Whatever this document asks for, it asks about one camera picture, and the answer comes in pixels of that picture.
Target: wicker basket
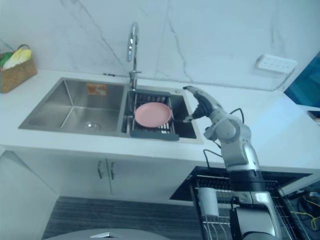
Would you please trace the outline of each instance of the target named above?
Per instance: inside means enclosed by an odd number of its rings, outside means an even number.
[[[26,44],[19,46],[18,49],[21,47],[30,49]],[[35,74],[37,74],[37,68],[32,57],[21,64],[0,71],[0,93],[10,92]]]

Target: chrome faucet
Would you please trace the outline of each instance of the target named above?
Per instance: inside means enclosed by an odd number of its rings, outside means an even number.
[[[133,59],[133,70],[129,72],[130,75],[130,88],[136,90],[137,87],[137,74],[141,71],[137,71],[137,52],[139,42],[139,26],[138,23],[134,22],[131,25],[128,47],[127,47],[127,61],[131,62]]]

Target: white cabinet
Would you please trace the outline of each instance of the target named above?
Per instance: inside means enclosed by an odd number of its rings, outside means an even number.
[[[101,199],[111,194],[106,159],[38,152],[16,154],[59,196]]]
[[[16,152],[59,196],[164,203],[199,162]]]
[[[150,159],[108,159],[112,194],[130,199],[165,202],[197,163]]]
[[[40,240],[57,198],[14,153],[0,156],[0,239]]]

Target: white cup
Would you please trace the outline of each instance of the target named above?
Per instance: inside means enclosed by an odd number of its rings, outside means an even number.
[[[200,187],[198,198],[202,216],[219,216],[217,193],[214,188]]]

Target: cabinet handle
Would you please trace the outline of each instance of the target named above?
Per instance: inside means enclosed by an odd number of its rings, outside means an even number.
[[[111,171],[110,171],[110,173],[111,173],[111,179],[112,179],[112,180],[115,179],[114,166],[115,166],[115,162],[113,161],[113,162],[111,163]]]
[[[98,174],[99,174],[99,178],[102,179],[104,177],[104,173],[101,172],[101,164],[102,164],[102,161],[99,161],[98,162]]]

